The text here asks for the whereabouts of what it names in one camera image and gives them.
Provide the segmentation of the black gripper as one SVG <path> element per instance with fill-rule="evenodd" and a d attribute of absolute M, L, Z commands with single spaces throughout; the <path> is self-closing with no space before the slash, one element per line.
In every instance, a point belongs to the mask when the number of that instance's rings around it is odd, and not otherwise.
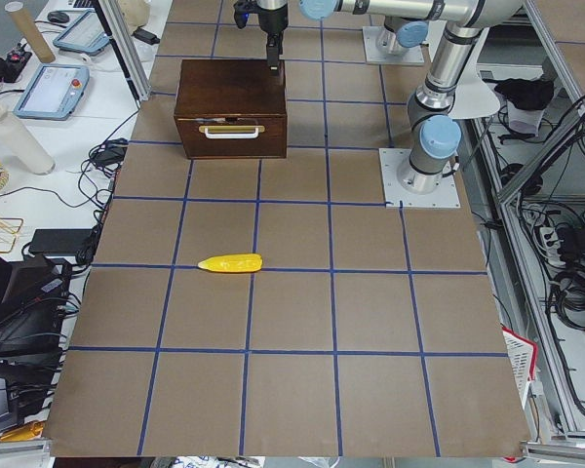
<path fill-rule="evenodd" d="M 287 0 L 257 0 L 258 23 L 269 34 L 266 43 L 267 65 L 271 73 L 280 68 L 280 33 L 289 25 Z"/>

